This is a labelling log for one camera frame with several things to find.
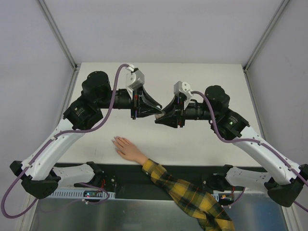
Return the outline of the glitter nail polish bottle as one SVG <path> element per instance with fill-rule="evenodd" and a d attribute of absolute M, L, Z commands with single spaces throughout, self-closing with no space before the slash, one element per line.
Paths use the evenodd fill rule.
<path fill-rule="evenodd" d="M 165 113 L 156 114 L 155 119 L 159 120 L 159 119 L 163 118 L 165 115 L 166 115 Z"/>

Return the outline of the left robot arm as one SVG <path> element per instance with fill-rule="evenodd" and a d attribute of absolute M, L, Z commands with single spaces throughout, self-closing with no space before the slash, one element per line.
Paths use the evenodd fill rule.
<path fill-rule="evenodd" d="M 162 105 L 143 86 L 143 73 L 136 68 L 127 74 L 127 79 L 132 83 L 125 89 L 112 91 L 105 72 L 94 71 L 87 76 L 82 82 L 81 95 L 66 109 L 46 143 L 28 159 L 10 164 L 27 193 L 44 199 L 59 187 L 86 183 L 100 188 L 106 183 L 106 175 L 94 162 L 75 167 L 56 167 L 55 164 L 78 139 L 107 119 L 109 115 L 103 115 L 102 109 L 129 109 L 132 119 L 161 113 Z"/>

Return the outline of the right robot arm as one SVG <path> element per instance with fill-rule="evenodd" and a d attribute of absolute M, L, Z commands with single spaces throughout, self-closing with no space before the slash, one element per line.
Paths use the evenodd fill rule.
<path fill-rule="evenodd" d="M 216 191 L 231 186 L 260 191 L 277 204 L 290 207 L 308 183 L 308 166 L 299 165 L 278 152 L 264 140 L 240 114 L 229 108 L 230 97 L 218 85 L 204 93 L 193 91 L 186 82 L 174 85 L 174 98 L 155 123 L 181 128 L 187 120 L 207 120 L 224 143 L 231 143 L 257 161 L 265 172 L 225 165 L 220 173 L 208 177 L 206 184 Z"/>

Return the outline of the yellow plaid sleeve forearm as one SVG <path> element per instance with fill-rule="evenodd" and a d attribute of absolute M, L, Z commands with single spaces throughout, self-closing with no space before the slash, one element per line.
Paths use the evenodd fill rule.
<path fill-rule="evenodd" d="M 151 181 L 166 191 L 176 205 L 188 216 L 195 218 L 204 231 L 233 231 L 232 219 L 216 199 L 202 188 L 172 176 L 160 164 L 148 159 L 142 166 Z"/>

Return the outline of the mannequin hand with painted nails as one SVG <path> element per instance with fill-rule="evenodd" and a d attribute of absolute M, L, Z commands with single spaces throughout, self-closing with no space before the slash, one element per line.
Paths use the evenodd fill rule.
<path fill-rule="evenodd" d="M 129 140 L 116 136 L 112 140 L 116 152 L 125 160 L 136 162 L 137 164 L 143 166 L 148 157 L 144 155 L 138 147 L 131 143 Z"/>

